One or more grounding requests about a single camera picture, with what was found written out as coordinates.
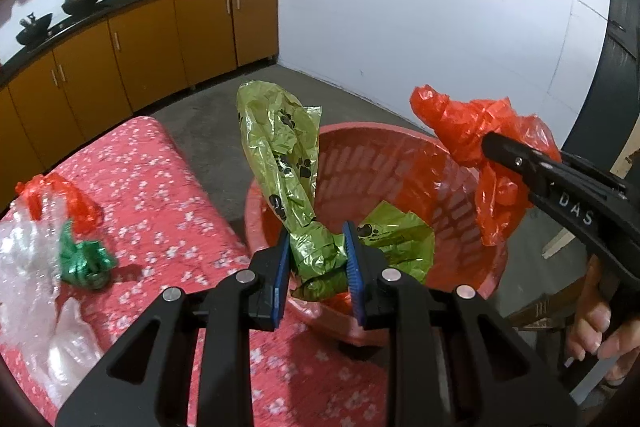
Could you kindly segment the person right hand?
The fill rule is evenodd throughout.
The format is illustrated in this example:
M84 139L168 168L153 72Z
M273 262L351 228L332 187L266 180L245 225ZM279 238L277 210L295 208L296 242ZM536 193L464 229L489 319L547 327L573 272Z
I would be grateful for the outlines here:
M577 301L575 321L566 337L565 351L569 357L579 361L587 353L597 355L599 359L617 357L617 362L605 376L605 380L615 386L628 375L638 358L639 319L636 317L628 321L604 339L604 334L612 329L612 312L598 289L601 275L599 259L591 256Z

